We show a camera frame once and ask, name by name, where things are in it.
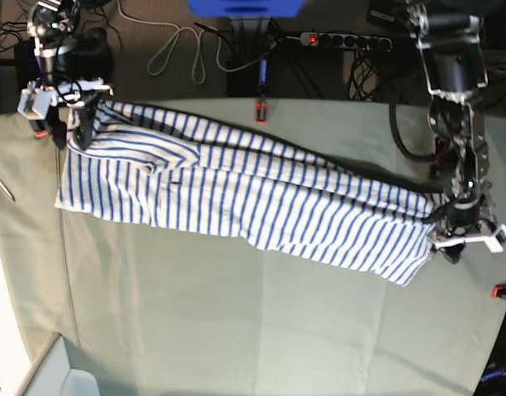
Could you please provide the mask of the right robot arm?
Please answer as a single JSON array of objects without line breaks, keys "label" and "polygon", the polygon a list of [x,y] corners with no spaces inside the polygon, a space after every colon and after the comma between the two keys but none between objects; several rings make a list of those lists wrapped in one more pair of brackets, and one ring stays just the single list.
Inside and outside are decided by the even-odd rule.
[{"label": "right robot arm", "polygon": [[67,133],[86,150],[92,143],[97,106],[113,94],[113,53],[101,27],[80,32],[83,9],[103,1],[38,1],[26,31],[34,42],[39,75],[21,90],[17,112],[36,132],[46,132],[58,149]]}]

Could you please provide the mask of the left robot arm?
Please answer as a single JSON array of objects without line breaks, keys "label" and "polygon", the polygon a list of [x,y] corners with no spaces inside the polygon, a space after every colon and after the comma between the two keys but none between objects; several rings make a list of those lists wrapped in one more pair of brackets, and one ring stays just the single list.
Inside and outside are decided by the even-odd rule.
[{"label": "left robot arm", "polygon": [[432,179],[442,188],[442,202],[424,219],[433,228],[428,235],[432,249],[452,264],[472,243],[502,252],[506,226],[498,221],[491,196],[480,95],[488,85],[481,49],[483,21],[438,1],[407,1],[395,12],[414,39],[423,65],[434,152],[414,154],[404,146],[394,104],[389,107],[390,127],[402,154],[429,163]]}]

